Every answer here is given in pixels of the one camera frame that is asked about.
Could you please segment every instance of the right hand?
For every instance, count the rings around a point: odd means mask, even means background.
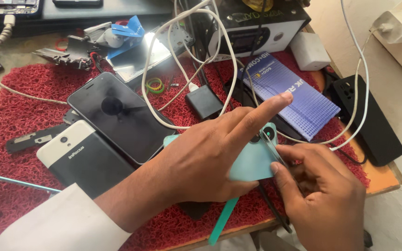
[[[289,162],[302,163],[291,169],[271,165],[285,203],[286,214],[308,251],[361,251],[364,248],[365,187],[325,145],[277,145]]]

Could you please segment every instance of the workbench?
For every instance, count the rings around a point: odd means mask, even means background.
[[[43,47],[53,48],[54,42],[58,37],[60,37],[59,34],[49,34],[37,37],[16,38],[8,40],[6,43],[3,44],[3,46],[0,47],[0,52],[6,52],[0,53],[0,62],[5,68],[5,71],[3,73],[0,73],[0,79],[4,74],[7,74],[12,67],[20,67],[33,63],[46,63],[45,60],[31,54],[31,52]],[[334,65],[332,66],[339,75],[337,67]],[[323,88],[324,77],[322,73],[320,71],[317,71],[312,72],[312,74],[316,79],[319,87]],[[350,133],[347,132],[345,136],[348,138],[350,136]],[[358,156],[358,160],[362,161],[362,159],[364,158],[364,152],[361,150],[360,146],[355,140],[352,140],[350,144],[354,148],[355,153]],[[400,185],[402,185],[402,174],[394,162],[390,163],[387,166],[379,168],[374,167],[370,163],[370,161],[367,161],[364,165],[362,165],[362,168],[368,174],[367,177],[371,180],[370,186],[369,188],[367,188],[368,197],[396,190],[400,187]],[[268,219],[255,225],[245,225],[239,228],[229,229],[227,231],[223,231],[219,238],[219,241],[241,234],[261,230],[274,225],[277,225],[277,222],[274,219]],[[208,236],[200,239],[194,239],[190,242],[167,248],[165,250],[190,250],[193,248],[202,247],[207,245],[207,238]]]

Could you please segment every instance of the green spudger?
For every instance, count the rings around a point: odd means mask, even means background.
[[[223,210],[221,211],[220,218],[218,219],[217,223],[215,224],[214,230],[209,237],[209,245],[214,246],[217,243],[218,238],[220,237],[221,232],[223,231],[224,226],[226,225],[227,220],[232,214],[232,211],[235,208],[235,205],[238,202],[238,198],[234,198],[228,200],[226,205],[224,205]]]

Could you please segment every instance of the yellow rubber band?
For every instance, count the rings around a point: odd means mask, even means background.
[[[151,83],[159,83],[159,86],[158,87],[151,87],[150,86]],[[159,90],[162,87],[162,80],[159,79],[159,78],[152,78],[152,79],[149,79],[145,85],[149,89],[156,91],[156,90]]]

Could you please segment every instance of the smartphone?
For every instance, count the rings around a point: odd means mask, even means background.
[[[61,184],[77,183],[92,199],[135,170],[84,120],[43,145],[37,157]]]
[[[52,0],[57,7],[85,7],[100,6],[102,0]]]
[[[163,148],[166,136],[176,134],[159,123],[145,101],[110,72],[87,82],[67,103],[138,166]]]
[[[12,14],[16,17],[41,15],[43,0],[0,0],[0,18]]]

